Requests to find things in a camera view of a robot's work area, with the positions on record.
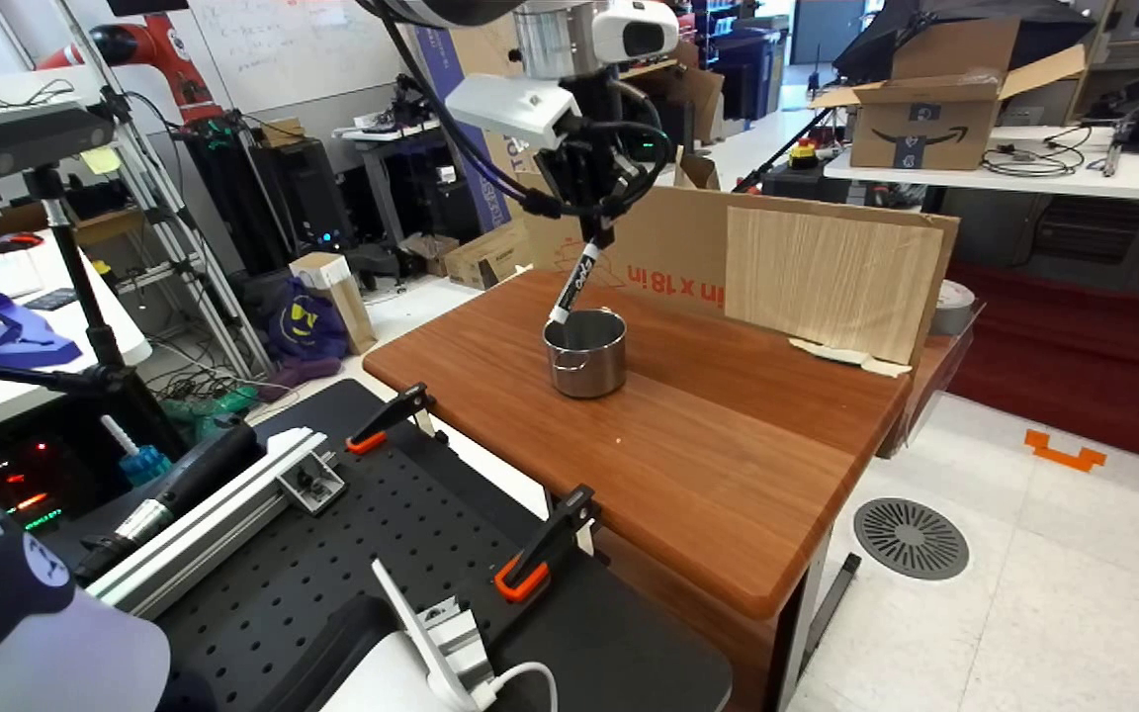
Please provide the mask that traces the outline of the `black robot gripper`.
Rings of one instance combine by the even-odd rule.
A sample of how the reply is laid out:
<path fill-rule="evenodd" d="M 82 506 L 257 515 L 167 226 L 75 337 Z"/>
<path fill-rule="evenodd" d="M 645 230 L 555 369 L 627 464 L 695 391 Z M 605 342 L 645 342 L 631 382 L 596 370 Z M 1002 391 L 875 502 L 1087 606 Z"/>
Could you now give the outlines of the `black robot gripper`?
<path fill-rule="evenodd" d="M 627 118 L 575 118 L 555 151 L 536 152 L 547 218 L 613 222 L 655 181 L 655 126 Z"/>

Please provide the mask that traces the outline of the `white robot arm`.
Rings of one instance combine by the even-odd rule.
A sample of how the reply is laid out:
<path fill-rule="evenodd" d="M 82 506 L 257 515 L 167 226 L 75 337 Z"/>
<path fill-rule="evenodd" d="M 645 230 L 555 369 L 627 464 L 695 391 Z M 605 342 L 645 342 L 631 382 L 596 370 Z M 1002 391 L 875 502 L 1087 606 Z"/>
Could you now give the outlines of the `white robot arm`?
<path fill-rule="evenodd" d="M 432 113 L 448 143 L 509 201 L 536 218 L 605 230 L 638 204 L 672 160 L 662 113 L 621 109 L 625 61 L 662 58 L 679 44 L 663 0 L 356 0 L 401 54 L 403 30 L 506 25 L 514 69 L 468 69 Z"/>

